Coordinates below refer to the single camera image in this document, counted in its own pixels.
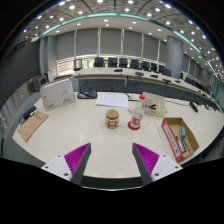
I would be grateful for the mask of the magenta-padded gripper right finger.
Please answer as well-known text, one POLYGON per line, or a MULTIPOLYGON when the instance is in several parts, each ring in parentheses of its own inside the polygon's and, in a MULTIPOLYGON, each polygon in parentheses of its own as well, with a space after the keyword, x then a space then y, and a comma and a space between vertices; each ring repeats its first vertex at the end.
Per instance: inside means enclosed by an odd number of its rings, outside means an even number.
POLYGON ((132 154, 136 160, 143 185, 148 185, 182 169, 168 155, 158 155, 137 143, 132 146, 132 154))

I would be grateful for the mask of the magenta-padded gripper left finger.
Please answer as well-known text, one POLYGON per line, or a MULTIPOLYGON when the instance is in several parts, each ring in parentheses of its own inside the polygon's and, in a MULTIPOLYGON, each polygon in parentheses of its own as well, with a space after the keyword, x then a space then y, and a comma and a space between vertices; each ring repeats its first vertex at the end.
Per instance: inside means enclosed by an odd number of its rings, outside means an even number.
POLYGON ((87 143, 70 151, 66 155, 56 155, 43 165, 42 169, 79 185, 90 154, 91 144, 87 143))

